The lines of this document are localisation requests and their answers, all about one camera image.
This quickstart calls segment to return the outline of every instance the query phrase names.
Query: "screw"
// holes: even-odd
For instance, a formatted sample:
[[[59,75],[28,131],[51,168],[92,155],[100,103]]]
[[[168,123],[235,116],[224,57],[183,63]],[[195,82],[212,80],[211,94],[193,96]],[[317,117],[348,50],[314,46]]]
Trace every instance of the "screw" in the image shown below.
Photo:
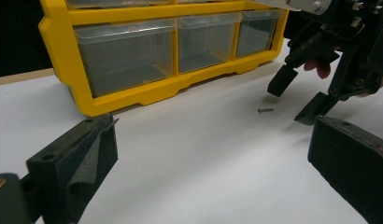
[[[358,79],[355,84],[357,84],[358,86],[361,86],[362,84],[364,83],[364,80],[362,78]]]
[[[270,111],[273,111],[274,109],[273,108],[266,108],[266,109],[258,109],[258,112],[259,112],[259,114],[261,114],[261,113],[264,113],[264,112],[270,112]]]
[[[335,93],[337,91],[337,89],[335,87],[332,87],[329,89],[329,93]]]

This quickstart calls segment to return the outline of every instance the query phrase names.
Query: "white table surface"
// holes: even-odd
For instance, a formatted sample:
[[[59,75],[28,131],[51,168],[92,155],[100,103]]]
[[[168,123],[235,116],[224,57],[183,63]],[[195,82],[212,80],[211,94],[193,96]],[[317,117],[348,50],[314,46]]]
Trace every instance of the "white table surface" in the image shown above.
[[[282,97],[266,92],[287,53],[116,114],[119,160],[80,223],[365,223],[307,161],[312,127],[293,121],[330,80],[299,69]],[[383,90],[328,116],[383,138]],[[28,158],[83,119],[56,77],[0,86],[0,173],[26,175]]]

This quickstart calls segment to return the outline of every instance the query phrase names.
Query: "yellow frame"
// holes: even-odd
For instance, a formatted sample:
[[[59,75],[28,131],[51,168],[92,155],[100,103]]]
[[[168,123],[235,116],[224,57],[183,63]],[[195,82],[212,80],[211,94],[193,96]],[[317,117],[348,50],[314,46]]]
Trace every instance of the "yellow frame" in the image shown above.
[[[259,64],[274,60],[283,42],[288,11],[278,19],[270,50],[254,55],[235,58],[239,23],[234,32],[231,60],[204,69],[179,75],[177,63],[177,31],[173,32],[174,75],[172,77],[93,98],[83,67],[73,26],[104,22],[140,21],[185,15],[234,12],[242,10],[262,10],[270,7],[244,0],[203,4],[177,4],[152,7],[122,7],[105,9],[73,9],[64,0],[40,0],[45,17],[39,30],[48,49],[57,77],[70,88],[75,103],[82,114],[96,116],[124,108],[128,105],[149,105],[175,96],[178,91],[212,77],[224,74],[242,74],[255,69]]]

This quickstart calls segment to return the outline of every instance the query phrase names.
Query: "metal bolt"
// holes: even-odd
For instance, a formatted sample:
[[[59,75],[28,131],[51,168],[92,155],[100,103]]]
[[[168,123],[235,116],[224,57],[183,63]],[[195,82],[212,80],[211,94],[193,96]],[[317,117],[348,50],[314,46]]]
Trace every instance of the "metal bolt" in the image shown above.
[[[358,86],[361,86],[362,84],[364,83],[364,80],[362,78],[358,79],[355,84],[357,84]]]
[[[259,114],[264,113],[264,112],[270,112],[273,111],[273,108],[265,108],[265,109],[258,109]]]
[[[337,91],[337,89],[335,87],[332,87],[329,89],[329,93],[335,93]]]

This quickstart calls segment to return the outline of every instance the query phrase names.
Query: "human hand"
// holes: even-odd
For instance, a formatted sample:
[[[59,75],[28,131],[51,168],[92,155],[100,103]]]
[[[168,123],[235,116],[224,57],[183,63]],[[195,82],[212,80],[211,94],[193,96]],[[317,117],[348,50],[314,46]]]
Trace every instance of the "human hand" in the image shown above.
[[[322,79],[329,76],[331,73],[331,66],[329,64],[320,63],[317,60],[311,60],[305,63],[304,67],[305,71],[311,71],[313,69],[317,69],[318,76]],[[383,87],[383,78],[381,79],[380,88]]]

